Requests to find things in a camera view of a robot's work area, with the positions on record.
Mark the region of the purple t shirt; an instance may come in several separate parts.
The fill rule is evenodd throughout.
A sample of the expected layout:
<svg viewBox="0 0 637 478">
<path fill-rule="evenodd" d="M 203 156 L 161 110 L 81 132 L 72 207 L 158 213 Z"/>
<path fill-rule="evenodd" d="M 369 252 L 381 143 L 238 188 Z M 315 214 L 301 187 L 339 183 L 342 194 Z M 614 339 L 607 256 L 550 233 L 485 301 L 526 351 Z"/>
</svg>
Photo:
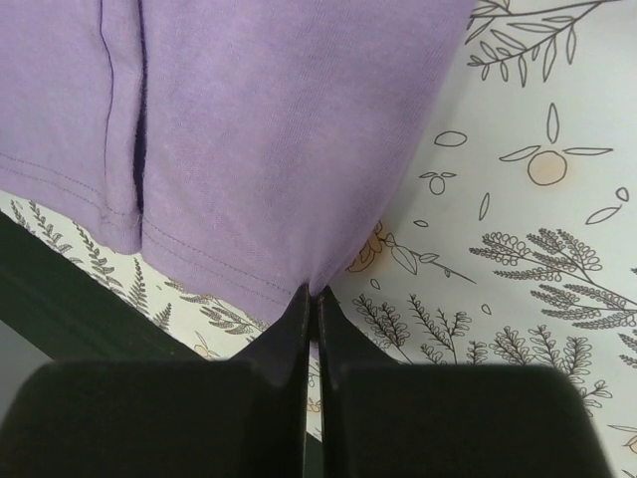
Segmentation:
<svg viewBox="0 0 637 478">
<path fill-rule="evenodd" d="M 1 187 L 265 322 L 354 260 L 470 1 L 5 1 Z"/>
</svg>

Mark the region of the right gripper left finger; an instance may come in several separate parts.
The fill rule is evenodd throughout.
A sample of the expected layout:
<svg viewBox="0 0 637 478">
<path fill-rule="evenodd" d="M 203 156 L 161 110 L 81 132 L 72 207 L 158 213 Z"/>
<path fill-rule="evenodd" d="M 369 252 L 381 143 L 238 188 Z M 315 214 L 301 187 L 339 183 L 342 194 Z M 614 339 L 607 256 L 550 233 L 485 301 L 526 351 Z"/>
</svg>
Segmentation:
<svg viewBox="0 0 637 478">
<path fill-rule="evenodd" d="M 300 477 L 312 298 L 225 360 L 60 361 L 1 425 L 5 477 Z"/>
</svg>

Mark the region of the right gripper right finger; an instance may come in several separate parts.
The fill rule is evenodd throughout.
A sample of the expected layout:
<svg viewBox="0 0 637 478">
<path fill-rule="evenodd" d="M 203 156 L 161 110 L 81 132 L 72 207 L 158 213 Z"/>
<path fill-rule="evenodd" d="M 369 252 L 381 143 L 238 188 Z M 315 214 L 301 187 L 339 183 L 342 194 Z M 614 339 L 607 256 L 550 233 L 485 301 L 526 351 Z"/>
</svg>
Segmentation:
<svg viewBox="0 0 637 478">
<path fill-rule="evenodd" d="M 317 299 L 328 477 L 606 477 L 578 393 L 544 366 L 401 363 Z"/>
</svg>

